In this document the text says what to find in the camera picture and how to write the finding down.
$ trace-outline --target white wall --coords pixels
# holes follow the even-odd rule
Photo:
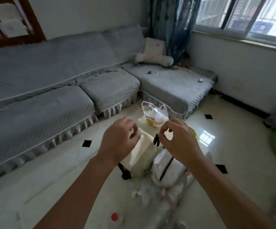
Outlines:
[[[192,33],[193,65],[218,74],[216,89],[267,113],[276,110],[276,51]]]
[[[147,24],[147,0],[29,0],[47,39]]]

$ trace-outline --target forearm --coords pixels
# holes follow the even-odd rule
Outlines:
[[[115,165],[96,155],[34,229],[83,229],[94,201]]]
[[[276,223],[238,190],[208,158],[199,157],[187,167],[206,191],[228,229],[276,228]]]

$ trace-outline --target white pillow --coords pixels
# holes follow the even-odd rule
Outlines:
[[[165,41],[146,38],[144,53],[137,54],[134,63],[144,62],[172,66],[174,59],[171,56],[164,56],[163,53],[165,53]]]

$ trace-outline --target window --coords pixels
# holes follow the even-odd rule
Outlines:
[[[276,45],[276,0],[201,0],[194,29]]]

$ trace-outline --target bottle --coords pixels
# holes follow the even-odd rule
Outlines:
[[[113,213],[111,215],[111,224],[113,228],[119,228],[124,223],[124,216],[120,213]]]

